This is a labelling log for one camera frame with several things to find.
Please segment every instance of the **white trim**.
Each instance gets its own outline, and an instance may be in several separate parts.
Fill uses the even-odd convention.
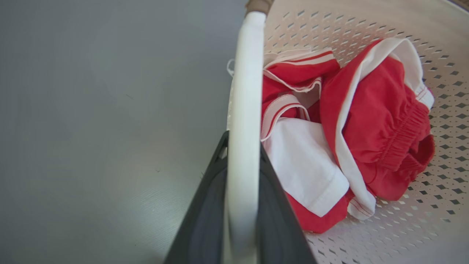
[[[334,54],[326,54],[326,55],[324,55],[324,56],[322,56],[322,57],[315,58],[315,59],[311,59],[311,60],[307,60],[307,61],[301,61],[301,62],[283,61],[283,62],[279,62],[279,63],[277,63],[277,64],[284,63],[284,64],[290,64],[290,65],[301,66],[301,65],[320,64],[320,63],[324,63],[324,62],[328,62],[328,61],[332,61],[332,60],[335,60]]]
[[[283,53],[280,53],[279,56],[267,63],[265,66],[264,66],[264,69],[267,69],[269,68],[270,66],[274,65],[274,64],[277,64],[277,63],[280,63],[280,62],[285,62],[285,61],[290,61],[290,60],[302,60],[302,59],[306,59],[306,58],[309,58],[309,57],[314,57],[314,56],[319,56],[323,53],[326,53],[326,52],[329,52],[329,51],[332,51],[331,48],[325,48],[325,49],[321,49],[321,50],[316,50],[316,51],[310,51],[308,53],[303,53],[303,52],[298,52],[298,53],[293,53],[292,55],[283,55]]]
[[[321,81],[322,81],[322,78],[319,76],[319,77],[316,77],[316,79],[314,79],[314,81],[312,81],[308,86],[293,87],[290,84],[288,84],[287,82],[285,82],[284,80],[278,78],[276,75],[271,73],[269,70],[264,70],[264,76],[285,85],[290,90],[293,90],[293,91],[299,92],[299,93],[307,93],[307,92],[311,91],[314,88],[315,85],[321,86]]]
[[[264,112],[261,127],[261,142],[267,140],[272,134],[273,127],[283,113],[291,108],[301,108],[304,113],[300,117],[310,121],[307,109],[300,104],[298,99],[292,94],[285,94],[272,101]]]
[[[266,66],[272,66],[272,62],[276,63],[276,61],[284,61],[285,58],[298,58],[305,54],[310,54],[310,48],[303,48],[303,49],[290,49],[281,53],[266,53],[264,54],[264,69]]]

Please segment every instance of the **gray floor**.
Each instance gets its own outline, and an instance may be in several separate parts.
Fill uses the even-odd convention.
[[[244,2],[2,0],[0,263],[160,263],[226,126]]]

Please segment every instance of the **brown strap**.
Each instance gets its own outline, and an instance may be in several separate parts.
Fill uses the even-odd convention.
[[[274,0],[249,0],[246,4],[246,14],[252,11],[262,12],[264,14],[269,14],[270,7],[272,6]]]

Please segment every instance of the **red and white garment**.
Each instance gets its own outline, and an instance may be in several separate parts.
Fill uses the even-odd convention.
[[[376,41],[342,69],[328,49],[290,55],[272,55],[265,64],[261,140],[281,116],[322,123],[350,190],[322,217],[307,209],[311,197],[286,190],[302,228],[322,233],[347,211],[370,217],[375,196],[397,200],[425,169],[434,152],[428,120],[434,98],[407,39]]]
[[[348,191],[321,124],[281,117],[264,148],[283,189],[318,217]]]
[[[357,219],[374,214],[376,195],[399,199],[433,157],[434,98],[422,77],[410,41],[389,38],[370,44],[324,83],[321,121],[355,195],[348,212]]]

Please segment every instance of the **perforated basket wall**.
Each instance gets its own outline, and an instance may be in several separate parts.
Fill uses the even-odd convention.
[[[320,263],[402,263],[445,247],[465,229],[469,192],[469,16],[445,1],[280,1],[266,22],[265,51],[331,47],[341,66],[370,42],[408,38],[435,96],[430,113],[437,150],[396,202],[378,199],[366,221],[347,218],[325,234],[306,234]]]

